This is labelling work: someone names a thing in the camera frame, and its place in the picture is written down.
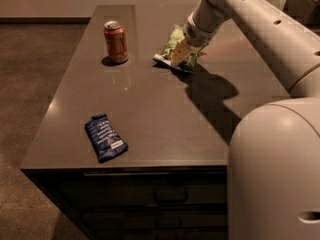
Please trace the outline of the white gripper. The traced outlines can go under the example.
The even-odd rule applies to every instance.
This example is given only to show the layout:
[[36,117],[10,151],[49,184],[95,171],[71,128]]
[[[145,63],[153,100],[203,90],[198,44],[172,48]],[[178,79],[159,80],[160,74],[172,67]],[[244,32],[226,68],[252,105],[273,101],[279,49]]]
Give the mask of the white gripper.
[[171,64],[178,66],[186,59],[186,65],[194,68],[198,58],[199,47],[206,46],[216,32],[216,25],[209,18],[201,20],[195,12],[192,12],[184,26],[183,33],[185,39],[177,42],[172,50]]

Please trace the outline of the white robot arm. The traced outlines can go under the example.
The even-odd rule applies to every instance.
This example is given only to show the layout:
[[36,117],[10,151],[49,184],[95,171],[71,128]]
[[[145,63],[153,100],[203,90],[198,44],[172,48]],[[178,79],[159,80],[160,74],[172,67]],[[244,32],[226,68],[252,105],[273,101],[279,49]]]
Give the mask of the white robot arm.
[[265,0],[200,0],[174,50],[180,63],[233,19],[287,100],[246,115],[227,166],[229,240],[320,240],[320,38]]

